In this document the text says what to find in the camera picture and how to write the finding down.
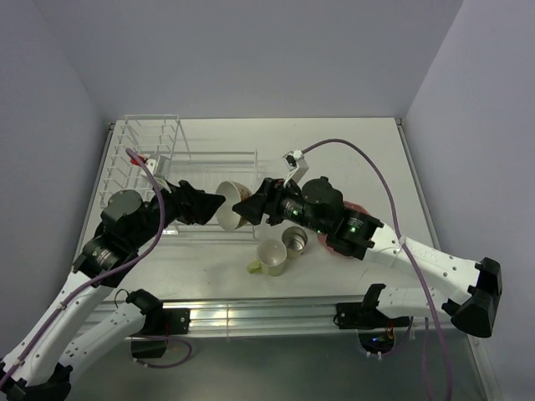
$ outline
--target table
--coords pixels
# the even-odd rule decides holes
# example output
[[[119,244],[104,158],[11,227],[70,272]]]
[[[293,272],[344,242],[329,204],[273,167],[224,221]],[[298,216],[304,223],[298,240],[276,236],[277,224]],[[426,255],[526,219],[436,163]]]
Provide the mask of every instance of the table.
[[[262,176],[285,176],[287,171],[281,157],[289,150],[303,149],[327,138],[349,140],[372,158],[391,186],[402,231],[432,245],[394,119],[191,119],[182,123],[191,151],[256,149]],[[111,148],[117,135],[115,128],[104,157],[104,168],[111,162]],[[302,183],[325,175],[346,200],[360,203],[373,216],[392,224],[382,185],[365,160],[352,149],[339,144],[325,145],[310,152],[307,161],[310,170]],[[100,210],[94,201],[83,243],[92,237]],[[285,226],[272,228],[263,235],[278,237]],[[397,287],[420,285],[415,278],[385,267],[331,255],[314,235],[305,254],[281,276],[249,275],[246,266],[255,258],[255,249],[254,243],[158,246],[129,273],[121,287],[144,288],[164,300],[241,300],[363,295],[374,282]]]

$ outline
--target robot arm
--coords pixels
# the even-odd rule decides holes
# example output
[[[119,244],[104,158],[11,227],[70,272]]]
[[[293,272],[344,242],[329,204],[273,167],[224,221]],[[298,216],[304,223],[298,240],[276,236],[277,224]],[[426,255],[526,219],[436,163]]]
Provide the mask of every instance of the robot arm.
[[[299,170],[304,166],[302,158],[300,152],[290,152],[284,159],[288,166]],[[288,175],[302,176],[293,170]],[[284,220],[291,221],[325,234],[327,245],[342,255],[379,263],[414,277],[415,270],[403,249],[405,245],[418,262],[428,285],[446,297],[446,301],[437,309],[446,313],[451,323],[463,332],[482,338],[492,335],[502,295],[501,268],[496,261],[488,258],[481,262],[469,261],[447,255],[410,238],[398,239],[394,230],[382,221],[346,208],[342,193],[330,185],[328,178],[310,180],[300,188],[288,177],[286,180],[265,179],[253,196],[232,209],[253,225],[260,224],[264,214],[268,216],[267,223],[271,226]],[[366,294],[368,299],[374,300],[363,302],[362,308],[365,310],[361,311],[362,316],[377,312],[383,291],[380,289],[377,294],[377,290],[373,289],[373,296]],[[414,315],[410,315],[407,309],[403,316]],[[416,316],[427,316],[427,311],[424,312],[422,308],[422,313]]]
[[[225,201],[222,195],[195,190],[187,181],[180,181],[178,186],[166,182],[164,187],[164,226],[175,220],[204,225]],[[78,377],[77,369],[83,371],[118,341],[147,324],[144,306],[138,305],[136,312],[127,303],[121,307],[124,316],[116,318],[114,313],[81,338],[72,340],[89,314],[119,286],[135,263],[127,269],[119,267],[137,261],[140,247],[157,233],[160,205],[156,196],[144,202],[136,191],[122,190],[110,198],[101,219],[95,237],[74,261],[60,294],[30,334],[0,362],[0,390],[8,400],[65,399],[70,390],[69,376]],[[72,298],[81,286],[115,269],[116,274],[93,282]]]

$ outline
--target small cup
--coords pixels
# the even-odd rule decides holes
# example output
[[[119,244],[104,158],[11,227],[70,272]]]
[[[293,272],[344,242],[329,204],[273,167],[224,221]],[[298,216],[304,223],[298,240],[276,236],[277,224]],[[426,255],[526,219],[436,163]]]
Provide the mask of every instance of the small cup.
[[[225,196],[225,203],[216,212],[217,224],[225,231],[234,231],[247,223],[243,217],[232,211],[236,203],[251,196],[252,192],[243,184],[223,181],[216,189],[216,194]]]
[[[264,240],[257,248],[257,259],[262,266],[262,273],[269,276],[278,276],[284,271],[286,246],[278,240]]]
[[[284,230],[283,243],[287,248],[288,259],[297,259],[308,243],[307,233],[301,227],[289,227]]]

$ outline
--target white bracket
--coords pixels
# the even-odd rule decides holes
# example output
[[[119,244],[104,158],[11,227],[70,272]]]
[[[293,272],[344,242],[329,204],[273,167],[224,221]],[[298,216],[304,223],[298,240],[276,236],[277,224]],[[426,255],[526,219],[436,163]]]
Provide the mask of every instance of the white bracket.
[[[164,155],[155,155],[155,158],[147,159],[145,165],[156,179],[160,189],[171,192],[171,189],[167,185],[166,181],[169,171],[171,170],[171,159],[165,157]],[[141,176],[146,179],[147,182],[149,181],[147,174],[145,174],[143,170],[141,171]]]
[[[308,163],[304,159],[303,152],[301,150],[288,152],[283,160],[290,171],[284,180],[284,186],[287,186],[290,180],[297,184],[308,171]]]

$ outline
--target black clamp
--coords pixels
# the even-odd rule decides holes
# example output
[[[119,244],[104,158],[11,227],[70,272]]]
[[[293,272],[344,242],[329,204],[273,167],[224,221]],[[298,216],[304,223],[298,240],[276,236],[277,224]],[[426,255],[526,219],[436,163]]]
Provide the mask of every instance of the black clamp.
[[[409,317],[390,319],[377,310],[379,295],[385,284],[369,286],[362,302],[342,302],[336,304],[334,324],[340,330],[373,330],[382,327],[408,327]]]
[[[172,336],[187,334],[190,325],[190,310],[187,308],[164,309],[163,302],[145,290],[131,292],[127,303],[136,305],[145,315],[145,325],[140,334],[146,336]],[[166,340],[133,340],[130,344],[132,357],[136,359],[161,358],[167,349]]]

